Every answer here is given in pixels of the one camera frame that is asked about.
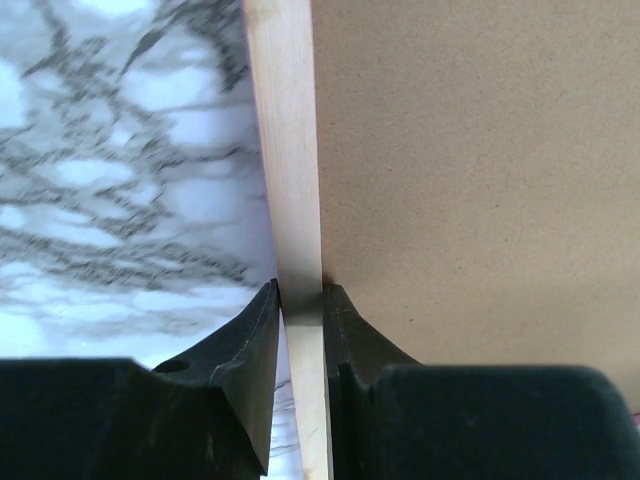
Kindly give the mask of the pink picture frame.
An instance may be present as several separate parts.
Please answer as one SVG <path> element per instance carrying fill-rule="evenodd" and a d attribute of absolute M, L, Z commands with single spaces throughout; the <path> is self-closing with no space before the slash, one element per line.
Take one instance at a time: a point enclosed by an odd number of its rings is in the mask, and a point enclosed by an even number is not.
<path fill-rule="evenodd" d="M 319 298 L 435 365 L 578 364 L 639 408 L 639 5 L 248 1 L 303 475 Z"/>

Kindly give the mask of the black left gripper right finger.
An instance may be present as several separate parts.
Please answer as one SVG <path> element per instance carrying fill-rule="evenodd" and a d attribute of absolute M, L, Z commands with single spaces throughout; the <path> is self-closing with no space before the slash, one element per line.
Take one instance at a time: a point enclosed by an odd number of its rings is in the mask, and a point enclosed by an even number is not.
<path fill-rule="evenodd" d="M 338 479 L 635 479 L 639 432 L 581 366 L 428 366 L 323 294 Z"/>

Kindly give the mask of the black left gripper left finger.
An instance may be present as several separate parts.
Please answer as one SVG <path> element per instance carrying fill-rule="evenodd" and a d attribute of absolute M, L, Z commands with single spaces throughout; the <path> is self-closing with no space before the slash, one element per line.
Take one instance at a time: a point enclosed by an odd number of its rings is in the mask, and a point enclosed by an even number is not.
<path fill-rule="evenodd" d="M 266 474 L 279 290 L 146 369 L 126 358 L 1 364 L 5 479 L 257 479 Z"/>

